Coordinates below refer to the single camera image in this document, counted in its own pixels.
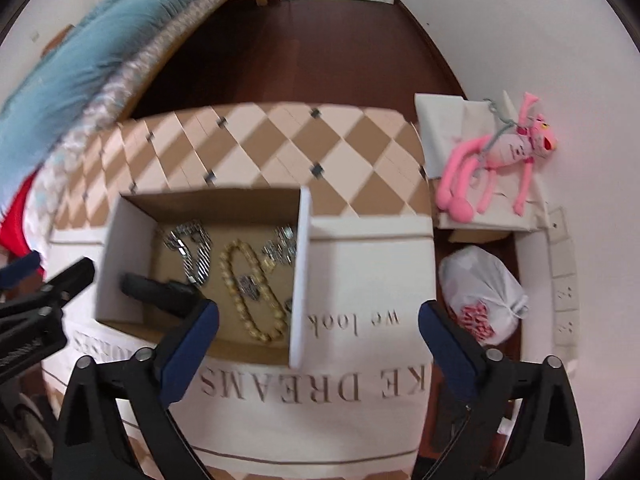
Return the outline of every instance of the wooden floor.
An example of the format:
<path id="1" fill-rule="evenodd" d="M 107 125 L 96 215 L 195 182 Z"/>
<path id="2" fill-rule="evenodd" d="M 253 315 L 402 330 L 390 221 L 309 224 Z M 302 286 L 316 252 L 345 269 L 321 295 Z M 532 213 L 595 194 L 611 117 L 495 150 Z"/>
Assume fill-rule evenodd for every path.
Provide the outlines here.
<path id="1" fill-rule="evenodd" d="M 238 102 L 392 108 L 416 121 L 414 94 L 455 94 L 399 6 L 295 0 L 217 10 L 174 55 L 134 118 Z"/>

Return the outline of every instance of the pink stuffed toy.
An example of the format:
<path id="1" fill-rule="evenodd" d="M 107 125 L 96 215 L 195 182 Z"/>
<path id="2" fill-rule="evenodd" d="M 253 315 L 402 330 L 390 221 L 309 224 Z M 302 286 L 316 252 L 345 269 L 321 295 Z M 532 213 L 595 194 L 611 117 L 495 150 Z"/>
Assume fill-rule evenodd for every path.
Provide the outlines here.
<path id="1" fill-rule="evenodd" d="M 482 214 L 491 203 L 497 179 L 496 170 L 520 161 L 524 161 L 524 174 L 520 182 L 520 192 L 513 203 L 513 211 L 517 215 L 524 215 L 524 204 L 533 175 L 534 156 L 547 157 L 556 148 L 557 143 L 556 136 L 546 124 L 545 118 L 541 114 L 535 117 L 529 115 L 538 100 L 535 95 L 526 93 L 520 108 L 518 124 L 505 121 L 508 126 L 497 135 L 466 140 L 455 147 L 436 192 L 436 204 L 443 211 L 447 211 L 453 220 L 468 223 L 474 218 L 475 211 L 466 199 L 466 192 L 476 170 L 486 169 L 489 172 L 489 181 L 476 208 Z"/>

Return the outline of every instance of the blue gripper pad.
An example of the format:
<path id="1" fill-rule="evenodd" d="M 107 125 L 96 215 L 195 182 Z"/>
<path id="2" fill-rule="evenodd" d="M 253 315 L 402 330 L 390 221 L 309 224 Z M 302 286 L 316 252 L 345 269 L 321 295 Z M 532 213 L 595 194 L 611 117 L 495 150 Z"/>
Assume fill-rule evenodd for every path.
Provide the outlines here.
<path id="1" fill-rule="evenodd" d="M 24 278 L 31 276 L 40 266 L 40 253 L 31 251 L 26 256 L 15 260 L 6 267 L 0 269 L 0 289 L 14 288 Z"/>
<path id="2" fill-rule="evenodd" d="M 182 399 L 220 326 L 218 306 L 209 301 L 197 322 L 167 361 L 160 377 L 160 401 L 166 408 Z"/>
<path id="3" fill-rule="evenodd" d="M 474 400 L 478 396 L 476 368 L 429 302 L 420 307 L 418 328 L 451 393 L 462 402 Z"/>

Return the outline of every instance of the electrical outlet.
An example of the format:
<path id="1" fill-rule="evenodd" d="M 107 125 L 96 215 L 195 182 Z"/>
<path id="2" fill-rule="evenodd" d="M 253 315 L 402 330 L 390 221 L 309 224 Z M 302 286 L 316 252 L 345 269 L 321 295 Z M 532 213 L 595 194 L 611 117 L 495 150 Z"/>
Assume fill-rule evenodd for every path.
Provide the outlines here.
<path id="1" fill-rule="evenodd" d="M 578 310 L 578 278 L 575 274 L 554 278 L 554 308 L 556 312 Z"/>
<path id="2" fill-rule="evenodd" d="M 578 358 L 578 347 L 554 345 L 554 355 L 560 358 L 566 368 L 569 362 Z"/>
<path id="3" fill-rule="evenodd" d="M 566 228 L 566 221 L 564 220 L 564 209 L 559 207 L 549 213 L 549 229 L 546 231 L 549 237 L 549 243 L 555 244 L 560 240 L 564 240 L 569 237 L 569 231 Z"/>
<path id="4" fill-rule="evenodd" d="M 549 245 L 549 255 L 551 259 L 551 276 L 568 276 L 575 274 L 575 253 L 574 243 L 570 238 Z"/>
<path id="5" fill-rule="evenodd" d="M 578 310 L 556 312 L 556 327 L 554 342 L 561 346 L 572 346 L 578 343 L 578 328 L 580 323 Z"/>

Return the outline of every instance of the open cardboard box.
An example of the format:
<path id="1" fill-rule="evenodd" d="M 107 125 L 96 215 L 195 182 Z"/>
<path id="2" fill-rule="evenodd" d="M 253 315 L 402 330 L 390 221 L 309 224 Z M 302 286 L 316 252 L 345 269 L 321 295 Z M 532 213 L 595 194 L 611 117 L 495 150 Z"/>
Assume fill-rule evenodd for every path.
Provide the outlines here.
<path id="1" fill-rule="evenodd" d="M 200 288 L 220 311 L 220 328 L 207 351 L 209 356 L 267 365 L 296 361 L 302 347 L 302 315 L 306 291 L 311 196 L 307 188 L 237 189 L 212 187 L 187 192 L 120 196 L 109 222 L 102 271 L 96 290 L 95 317 L 116 330 L 157 344 L 180 323 L 177 317 L 125 296 L 119 287 L 124 272 L 165 282 L 185 281 L 180 254 L 164 245 L 164 235 L 178 224 L 200 220 L 212 241 L 209 280 Z M 267 274 L 269 284 L 284 304 L 292 299 L 289 331 L 281 341 L 264 345 L 252 339 L 236 313 L 220 275 L 224 246 L 236 238 L 249 243 L 261 259 L 264 244 L 276 227 L 297 227 L 297 254 L 292 267 L 277 266 Z M 196 247 L 184 239 L 196 258 Z M 239 252 L 233 256 L 236 276 L 249 273 Z M 273 327 L 271 308 L 263 301 L 246 300 L 256 325 Z"/>

